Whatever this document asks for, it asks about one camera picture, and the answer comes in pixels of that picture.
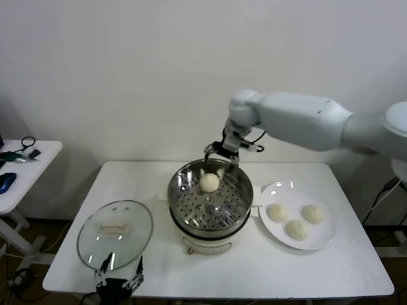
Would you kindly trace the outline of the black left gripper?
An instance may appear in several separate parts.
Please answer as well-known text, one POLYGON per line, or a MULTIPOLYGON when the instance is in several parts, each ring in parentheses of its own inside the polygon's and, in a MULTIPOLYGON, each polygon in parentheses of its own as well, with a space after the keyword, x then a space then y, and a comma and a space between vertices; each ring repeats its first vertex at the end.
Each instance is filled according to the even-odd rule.
POLYGON ((135 275, 129 280, 119 278, 106 278, 106 271, 111 263, 111 252, 94 273, 96 292, 100 298, 100 305, 118 305, 128 299, 133 290, 139 288, 144 281, 143 256, 140 257, 135 275))

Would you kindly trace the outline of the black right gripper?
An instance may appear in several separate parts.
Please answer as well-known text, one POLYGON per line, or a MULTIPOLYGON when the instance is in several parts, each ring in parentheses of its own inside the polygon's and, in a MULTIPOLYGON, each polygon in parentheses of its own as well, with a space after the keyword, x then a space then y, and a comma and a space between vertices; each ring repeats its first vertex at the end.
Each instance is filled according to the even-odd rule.
POLYGON ((212 154, 228 156, 233 165, 238 166, 240 162, 239 150, 245 138, 245 127, 236 124, 225 124, 223 139, 221 142, 213 142, 203 150, 204 160, 207 161, 212 154))

